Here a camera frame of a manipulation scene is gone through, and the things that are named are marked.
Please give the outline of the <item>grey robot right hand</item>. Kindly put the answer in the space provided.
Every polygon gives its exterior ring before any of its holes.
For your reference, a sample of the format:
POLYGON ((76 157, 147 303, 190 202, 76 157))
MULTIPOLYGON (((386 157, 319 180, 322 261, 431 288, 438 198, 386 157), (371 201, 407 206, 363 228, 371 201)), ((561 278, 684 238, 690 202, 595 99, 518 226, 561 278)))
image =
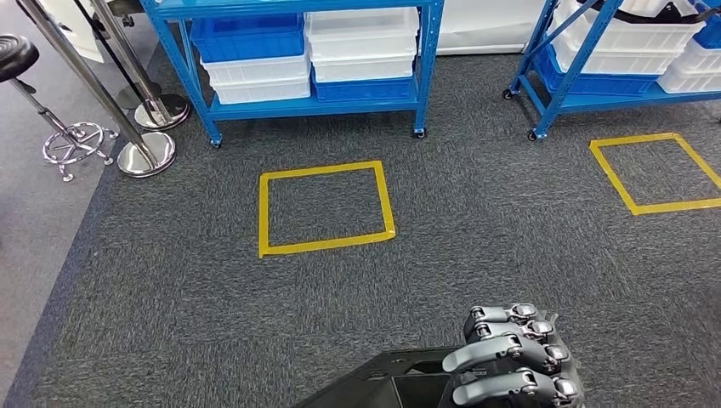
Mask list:
POLYGON ((577 364, 556 315, 532 303, 475 305, 463 324, 465 345, 441 363, 457 407, 583 407, 577 364))

